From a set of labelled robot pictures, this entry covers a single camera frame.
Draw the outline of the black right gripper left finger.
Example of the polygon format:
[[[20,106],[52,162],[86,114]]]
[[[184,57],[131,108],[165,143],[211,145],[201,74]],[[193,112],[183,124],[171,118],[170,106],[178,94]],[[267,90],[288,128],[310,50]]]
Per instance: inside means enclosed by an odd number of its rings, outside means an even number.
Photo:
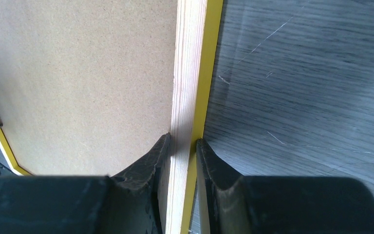
[[[113,176],[0,176],[0,234],[161,234],[170,141]]]

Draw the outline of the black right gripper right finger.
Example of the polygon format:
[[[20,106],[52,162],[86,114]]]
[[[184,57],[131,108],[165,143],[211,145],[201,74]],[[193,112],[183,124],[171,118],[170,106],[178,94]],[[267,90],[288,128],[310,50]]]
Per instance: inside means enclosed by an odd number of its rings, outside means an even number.
[[[196,142],[204,234],[374,234],[374,196],[359,180],[243,175]]]

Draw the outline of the yellow wooden picture frame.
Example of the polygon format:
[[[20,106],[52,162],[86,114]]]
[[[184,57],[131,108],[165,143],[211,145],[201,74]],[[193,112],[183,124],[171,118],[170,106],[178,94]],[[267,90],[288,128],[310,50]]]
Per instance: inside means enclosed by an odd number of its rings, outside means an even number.
[[[172,108],[170,129],[167,132],[167,134],[171,136],[171,141],[168,157],[163,163],[162,175],[159,182],[159,211],[163,229],[162,234],[178,234],[182,227],[182,215],[184,211],[191,152],[190,148],[192,143],[193,119],[196,109],[196,96],[198,93],[199,70],[202,64],[202,51],[204,49],[205,20],[209,16],[210,10],[210,1],[208,0],[176,1],[177,16]],[[9,168],[13,172],[11,176],[114,176],[117,174],[32,174],[18,165],[4,134],[1,117],[0,150],[7,160]]]

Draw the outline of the brown backing board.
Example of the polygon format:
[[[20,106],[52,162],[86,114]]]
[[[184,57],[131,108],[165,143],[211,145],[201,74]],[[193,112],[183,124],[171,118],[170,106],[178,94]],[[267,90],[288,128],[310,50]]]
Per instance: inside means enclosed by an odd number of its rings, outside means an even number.
[[[170,129],[175,0],[0,0],[0,117],[35,175],[116,174]]]

